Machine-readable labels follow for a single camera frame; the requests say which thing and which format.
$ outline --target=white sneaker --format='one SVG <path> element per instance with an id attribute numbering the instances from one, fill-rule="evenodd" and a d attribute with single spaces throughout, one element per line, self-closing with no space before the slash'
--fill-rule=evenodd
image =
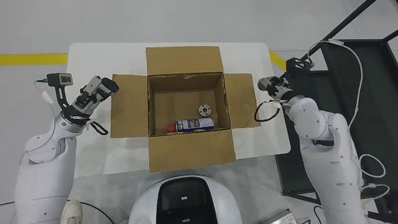
<path id="1" fill-rule="evenodd" d="M 81 224 L 83 220 L 83 207 L 78 200 L 70 200 L 65 204 L 61 224 Z"/>

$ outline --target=tabletop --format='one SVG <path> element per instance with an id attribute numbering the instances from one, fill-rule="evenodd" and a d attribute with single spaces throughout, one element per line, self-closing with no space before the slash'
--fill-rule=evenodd
<path id="1" fill-rule="evenodd" d="M 76 43 L 69 48 L 67 72 L 73 86 L 65 88 L 72 101 L 93 76 L 112 79 L 113 74 L 147 75 L 146 47 L 219 46 L 225 73 L 251 73 L 257 104 L 270 96 L 257 88 L 262 77 L 273 76 L 271 58 L 262 43 Z M 275 113 L 264 106 L 260 118 Z M 110 131 L 111 98 L 102 102 L 91 118 Z M 233 129 L 237 159 L 288 153 L 290 142 L 283 114 L 258 128 Z M 75 178 L 149 169 L 148 137 L 117 138 L 85 130 L 77 137 Z"/>

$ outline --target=yellow tape line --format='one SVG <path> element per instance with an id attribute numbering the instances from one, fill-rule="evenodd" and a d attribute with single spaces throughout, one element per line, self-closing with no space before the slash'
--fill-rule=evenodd
<path id="1" fill-rule="evenodd" d="M 286 61 L 282 57 L 272 51 L 269 52 L 269 56 L 271 57 L 271 62 L 273 64 L 277 65 L 283 71 L 286 71 Z"/>
<path id="2" fill-rule="evenodd" d="M 0 55 L 0 67 L 66 65 L 68 54 L 12 54 Z"/>

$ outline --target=open cardboard box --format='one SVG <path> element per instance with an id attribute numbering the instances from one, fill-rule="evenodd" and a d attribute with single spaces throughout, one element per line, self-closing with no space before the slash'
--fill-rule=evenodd
<path id="1" fill-rule="evenodd" d="M 151 172 L 235 162 L 233 128 L 253 128 L 251 74 L 223 73 L 219 47 L 147 48 L 147 74 L 113 75 L 111 138 L 149 137 Z M 202 118 L 208 104 L 214 130 L 167 134 L 167 125 Z"/>

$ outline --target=gray floor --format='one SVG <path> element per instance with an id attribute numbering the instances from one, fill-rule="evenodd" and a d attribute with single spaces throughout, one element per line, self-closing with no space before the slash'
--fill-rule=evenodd
<path id="1" fill-rule="evenodd" d="M 264 42 L 283 58 L 301 56 L 363 0 L 0 0 L 0 54 L 65 53 L 74 42 Z M 380 38 L 398 26 L 391 0 L 379 0 L 339 37 Z M 398 49 L 398 40 L 391 42 Z M 326 66 L 314 58 L 318 69 Z M 0 67 L 0 202 L 13 200 L 25 142 L 44 133 L 50 111 L 32 81 L 66 66 Z M 274 67 L 276 74 L 281 71 Z M 281 197 L 274 157 L 198 169 L 234 193 L 245 223 L 290 208 L 315 221 L 312 204 Z M 137 196 L 170 175 L 147 171 L 75 180 L 72 197 L 95 204 L 114 221 L 126 218 Z M 0 208 L 9 223 L 14 207 Z M 84 223 L 109 223 L 85 207 Z"/>

